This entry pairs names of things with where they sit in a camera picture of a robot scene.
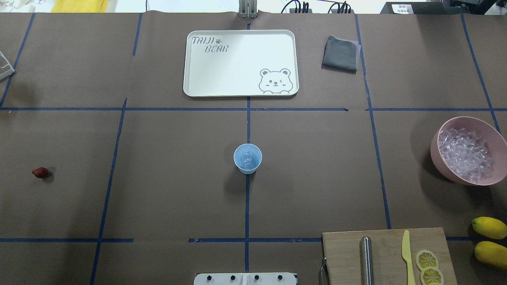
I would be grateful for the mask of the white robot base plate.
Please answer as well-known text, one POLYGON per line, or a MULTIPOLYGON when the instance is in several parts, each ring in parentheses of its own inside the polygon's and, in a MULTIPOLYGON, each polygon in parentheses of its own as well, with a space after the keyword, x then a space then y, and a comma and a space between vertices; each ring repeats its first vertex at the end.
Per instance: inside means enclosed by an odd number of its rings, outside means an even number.
POLYGON ((297 274, 290 272, 239 272, 198 274, 194 285, 297 285, 297 274))

